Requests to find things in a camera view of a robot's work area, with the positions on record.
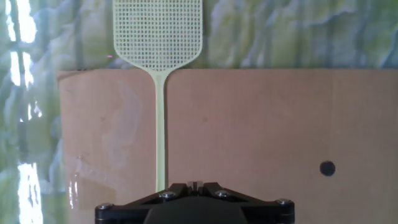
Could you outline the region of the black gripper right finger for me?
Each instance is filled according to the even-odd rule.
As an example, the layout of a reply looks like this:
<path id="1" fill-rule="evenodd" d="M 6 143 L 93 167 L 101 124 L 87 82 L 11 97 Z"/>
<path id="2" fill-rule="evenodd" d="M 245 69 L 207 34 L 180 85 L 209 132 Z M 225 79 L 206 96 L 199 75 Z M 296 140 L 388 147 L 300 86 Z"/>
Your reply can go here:
<path id="1" fill-rule="evenodd" d="M 226 202 L 227 205 L 234 205 L 243 213 L 247 223 L 294 223 L 294 203 L 289 199 L 263 201 L 223 188 L 217 182 L 204 183 L 203 196 Z"/>

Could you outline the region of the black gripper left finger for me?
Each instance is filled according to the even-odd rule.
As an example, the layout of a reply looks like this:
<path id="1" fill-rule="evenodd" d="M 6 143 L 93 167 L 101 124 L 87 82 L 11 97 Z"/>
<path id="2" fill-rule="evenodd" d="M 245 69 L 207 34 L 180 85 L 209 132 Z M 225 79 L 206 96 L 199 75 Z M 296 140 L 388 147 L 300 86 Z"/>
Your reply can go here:
<path id="1" fill-rule="evenodd" d="M 187 184 L 172 184 L 161 190 L 125 205 L 102 203 L 95 208 L 95 224 L 143 224 L 150 210 L 156 205 L 163 205 L 188 196 Z"/>

